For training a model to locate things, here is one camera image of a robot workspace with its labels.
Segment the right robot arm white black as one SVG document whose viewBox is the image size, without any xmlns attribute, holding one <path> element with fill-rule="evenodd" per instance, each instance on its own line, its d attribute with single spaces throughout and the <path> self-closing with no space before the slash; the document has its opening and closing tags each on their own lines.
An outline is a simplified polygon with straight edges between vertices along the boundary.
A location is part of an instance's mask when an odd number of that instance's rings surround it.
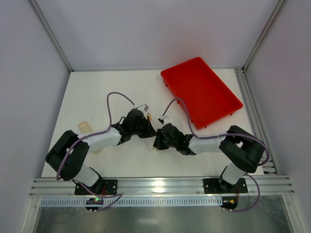
<svg viewBox="0 0 311 233">
<path fill-rule="evenodd" d="M 255 173 L 261 165 L 260 160 L 264 153 L 267 158 L 270 156 L 262 141 L 236 125 L 231 126 L 225 133 L 198 136 L 194 133 L 184 134 L 168 123 L 157 130 L 153 148 L 174 148 L 185 156 L 222 152 L 230 160 L 230 164 L 222 171 L 216 188 L 224 193 L 234 192 L 241 177 Z"/>
</svg>

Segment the white paper napkin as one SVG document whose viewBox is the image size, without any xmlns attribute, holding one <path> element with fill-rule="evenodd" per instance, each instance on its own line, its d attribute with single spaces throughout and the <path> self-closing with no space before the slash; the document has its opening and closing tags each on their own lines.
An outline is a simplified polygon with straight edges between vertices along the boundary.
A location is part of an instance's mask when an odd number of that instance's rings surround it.
<svg viewBox="0 0 311 233">
<path fill-rule="evenodd" d="M 162 124 L 155 118 L 152 118 L 150 120 L 151 126 L 153 129 L 157 132 L 158 129 L 162 127 Z M 156 152 L 157 148 L 154 147 L 154 142 L 155 142 L 156 136 L 146 138 L 146 143 L 147 143 L 147 149 L 149 152 Z"/>
</svg>

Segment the red plastic tray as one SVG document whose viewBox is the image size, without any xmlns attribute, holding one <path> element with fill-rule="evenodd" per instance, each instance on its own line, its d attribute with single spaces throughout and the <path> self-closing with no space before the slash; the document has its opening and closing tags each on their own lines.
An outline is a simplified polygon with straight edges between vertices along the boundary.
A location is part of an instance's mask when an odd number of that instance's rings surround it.
<svg viewBox="0 0 311 233">
<path fill-rule="evenodd" d="M 201 130 L 232 115 L 242 102 L 200 57 L 195 57 L 160 73 L 175 98 L 185 103 L 191 123 Z"/>
</svg>

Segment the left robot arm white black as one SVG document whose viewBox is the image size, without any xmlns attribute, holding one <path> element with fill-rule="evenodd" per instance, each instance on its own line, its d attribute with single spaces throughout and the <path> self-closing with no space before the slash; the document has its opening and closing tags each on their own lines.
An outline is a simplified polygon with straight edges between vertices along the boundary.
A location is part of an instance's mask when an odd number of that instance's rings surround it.
<svg viewBox="0 0 311 233">
<path fill-rule="evenodd" d="M 88 154 L 106 147 L 121 145 L 131 139 L 151 138 L 156 131 L 148 113 L 132 109 L 121 122 L 111 124 L 106 130 L 78 135 L 72 130 L 65 131 L 46 155 L 45 161 L 56 172 L 56 178 L 77 183 L 77 195 L 115 195 L 109 191 L 106 181 L 94 169 L 84 164 Z"/>
</svg>

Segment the gold knife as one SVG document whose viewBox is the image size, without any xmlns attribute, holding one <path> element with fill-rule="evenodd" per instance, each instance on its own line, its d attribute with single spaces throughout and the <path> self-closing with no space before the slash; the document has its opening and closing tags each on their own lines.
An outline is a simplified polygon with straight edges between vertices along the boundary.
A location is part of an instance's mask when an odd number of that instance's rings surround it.
<svg viewBox="0 0 311 233">
<path fill-rule="evenodd" d="M 150 113 L 147 114 L 147 117 L 148 117 L 148 119 L 149 119 L 150 121 L 152 121 L 152 117 L 151 117 Z"/>
</svg>

